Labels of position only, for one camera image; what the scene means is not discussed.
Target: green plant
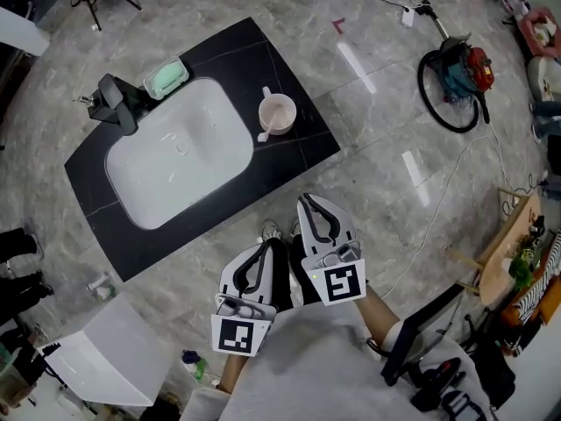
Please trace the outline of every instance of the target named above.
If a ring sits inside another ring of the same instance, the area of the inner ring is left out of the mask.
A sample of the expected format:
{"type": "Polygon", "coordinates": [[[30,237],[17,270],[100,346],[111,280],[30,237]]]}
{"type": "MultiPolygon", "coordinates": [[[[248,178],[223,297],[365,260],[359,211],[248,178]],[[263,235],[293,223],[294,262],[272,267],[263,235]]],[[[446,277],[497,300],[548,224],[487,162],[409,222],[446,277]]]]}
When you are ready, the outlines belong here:
{"type": "Polygon", "coordinates": [[[512,259],[508,268],[508,274],[515,280],[516,289],[519,291],[529,287],[532,283],[532,272],[526,259],[528,259],[528,254],[525,253],[525,250],[521,251],[512,259]]]}

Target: white box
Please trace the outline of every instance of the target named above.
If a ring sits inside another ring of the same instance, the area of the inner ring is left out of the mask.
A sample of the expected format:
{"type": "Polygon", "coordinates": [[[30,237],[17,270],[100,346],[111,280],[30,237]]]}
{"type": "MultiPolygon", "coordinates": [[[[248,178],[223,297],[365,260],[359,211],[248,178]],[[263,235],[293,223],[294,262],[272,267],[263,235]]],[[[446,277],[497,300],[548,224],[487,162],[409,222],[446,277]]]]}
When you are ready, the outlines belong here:
{"type": "Polygon", "coordinates": [[[76,395],[95,403],[153,405],[172,356],[124,296],[66,331],[71,333],[51,342],[60,348],[46,362],[76,395]]]}

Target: white mug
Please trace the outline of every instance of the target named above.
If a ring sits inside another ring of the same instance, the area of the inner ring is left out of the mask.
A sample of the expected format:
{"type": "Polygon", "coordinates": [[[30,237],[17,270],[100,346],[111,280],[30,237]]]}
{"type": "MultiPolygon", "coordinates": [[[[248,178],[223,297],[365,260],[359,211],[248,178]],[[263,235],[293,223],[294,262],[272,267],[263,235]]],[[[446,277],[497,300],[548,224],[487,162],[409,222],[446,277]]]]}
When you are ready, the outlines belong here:
{"type": "Polygon", "coordinates": [[[263,88],[265,97],[259,105],[259,123],[265,131],[273,122],[269,134],[280,136],[290,131],[296,120],[296,105],[292,98],[284,94],[271,94],[271,90],[263,88]]]}

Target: white cloth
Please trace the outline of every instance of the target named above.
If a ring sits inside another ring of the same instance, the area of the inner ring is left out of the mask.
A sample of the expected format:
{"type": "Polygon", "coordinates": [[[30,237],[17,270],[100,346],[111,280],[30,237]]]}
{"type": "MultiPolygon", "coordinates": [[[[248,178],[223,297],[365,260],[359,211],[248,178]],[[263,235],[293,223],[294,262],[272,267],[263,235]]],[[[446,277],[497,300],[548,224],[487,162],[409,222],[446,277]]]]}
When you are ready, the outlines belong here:
{"type": "MultiPolygon", "coordinates": [[[[401,322],[382,346],[391,350],[401,322]]],[[[326,421],[448,419],[442,410],[421,413],[409,402],[417,389],[405,379],[388,387],[383,361],[365,350],[368,330],[354,303],[311,304],[280,313],[259,354],[247,361],[231,396],[197,389],[181,421],[326,421]]],[[[458,389],[488,415],[489,401],[475,366],[444,338],[421,362],[423,369],[459,357],[466,378],[458,389]]]]}

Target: sink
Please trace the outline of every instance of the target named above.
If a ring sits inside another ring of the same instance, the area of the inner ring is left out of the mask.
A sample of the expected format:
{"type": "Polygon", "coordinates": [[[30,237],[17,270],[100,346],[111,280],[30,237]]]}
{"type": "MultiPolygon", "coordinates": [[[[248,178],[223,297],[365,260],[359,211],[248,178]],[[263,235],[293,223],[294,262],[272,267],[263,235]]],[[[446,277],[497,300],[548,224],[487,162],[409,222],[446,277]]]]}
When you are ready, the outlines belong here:
{"type": "Polygon", "coordinates": [[[107,176],[133,223],[159,228],[242,173],[252,137],[218,82],[180,89],[108,152],[107,176]]]}

